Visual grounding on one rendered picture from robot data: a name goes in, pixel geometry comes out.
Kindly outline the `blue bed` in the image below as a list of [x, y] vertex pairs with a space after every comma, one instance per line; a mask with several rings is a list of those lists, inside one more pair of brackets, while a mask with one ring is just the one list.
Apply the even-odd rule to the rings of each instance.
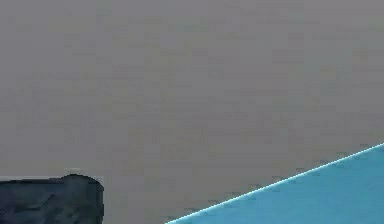
[[165, 224], [384, 224], [384, 143]]

